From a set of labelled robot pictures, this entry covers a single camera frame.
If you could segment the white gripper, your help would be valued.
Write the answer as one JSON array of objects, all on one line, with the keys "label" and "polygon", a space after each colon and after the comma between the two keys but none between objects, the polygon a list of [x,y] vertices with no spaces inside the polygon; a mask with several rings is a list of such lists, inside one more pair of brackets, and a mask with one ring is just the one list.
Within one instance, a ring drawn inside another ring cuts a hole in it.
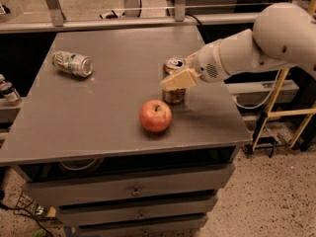
[{"label": "white gripper", "polygon": [[166,91],[192,88],[198,83],[198,78],[204,82],[213,83],[226,80],[229,73],[225,71],[220,58],[220,40],[204,45],[200,50],[186,57],[190,68],[180,69],[160,82]]}]

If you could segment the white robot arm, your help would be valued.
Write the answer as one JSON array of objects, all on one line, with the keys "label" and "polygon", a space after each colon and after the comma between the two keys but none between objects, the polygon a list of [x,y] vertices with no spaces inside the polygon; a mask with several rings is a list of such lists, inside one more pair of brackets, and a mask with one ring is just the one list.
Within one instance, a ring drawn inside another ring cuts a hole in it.
[{"label": "white robot arm", "polygon": [[301,7],[277,3],[264,9],[252,29],[204,45],[186,65],[160,82],[174,91],[241,73],[299,67],[316,78],[316,22]]}]

